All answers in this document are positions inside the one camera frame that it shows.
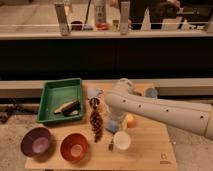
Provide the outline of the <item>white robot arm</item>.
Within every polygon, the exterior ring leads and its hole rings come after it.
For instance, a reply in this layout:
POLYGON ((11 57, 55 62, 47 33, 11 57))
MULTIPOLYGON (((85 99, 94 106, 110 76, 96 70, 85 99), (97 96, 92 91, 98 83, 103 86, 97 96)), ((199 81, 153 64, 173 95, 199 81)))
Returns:
POLYGON ((129 112, 213 140, 212 105, 139 96, 126 78, 106 93, 105 103, 115 118, 129 112))

